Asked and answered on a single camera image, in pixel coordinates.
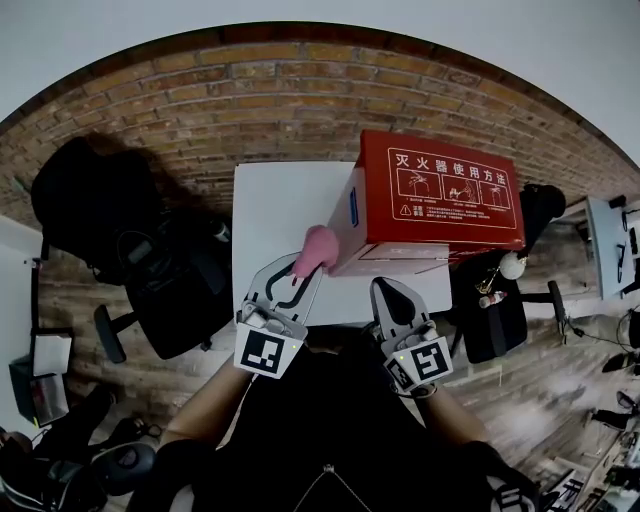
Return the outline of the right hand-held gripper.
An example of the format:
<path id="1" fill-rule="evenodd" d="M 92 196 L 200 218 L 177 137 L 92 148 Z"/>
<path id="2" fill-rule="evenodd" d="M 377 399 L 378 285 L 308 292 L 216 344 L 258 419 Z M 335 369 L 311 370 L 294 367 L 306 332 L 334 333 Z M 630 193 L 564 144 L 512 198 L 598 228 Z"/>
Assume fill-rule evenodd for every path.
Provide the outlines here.
<path id="1" fill-rule="evenodd" d="M 370 285 L 374 320 L 379 328 L 384 368 L 392 389 L 409 396 L 416 389 L 453 372 L 449 346 L 437 332 L 423 298 L 404 283 L 376 277 Z"/>

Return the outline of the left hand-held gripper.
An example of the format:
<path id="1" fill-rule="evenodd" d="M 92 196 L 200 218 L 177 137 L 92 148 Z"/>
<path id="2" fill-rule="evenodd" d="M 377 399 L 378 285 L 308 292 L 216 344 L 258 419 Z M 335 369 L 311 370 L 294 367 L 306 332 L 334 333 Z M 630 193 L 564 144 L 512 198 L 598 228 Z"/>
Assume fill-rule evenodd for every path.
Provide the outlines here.
<path id="1" fill-rule="evenodd" d="M 281 378 L 303 346 L 308 334 L 303 324 L 323 270 L 317 266 L 307 277 L 298 277 L 292 272 L 297 257 L 281 256 L 255 274 L 237 312 L 236 368 Z"/>

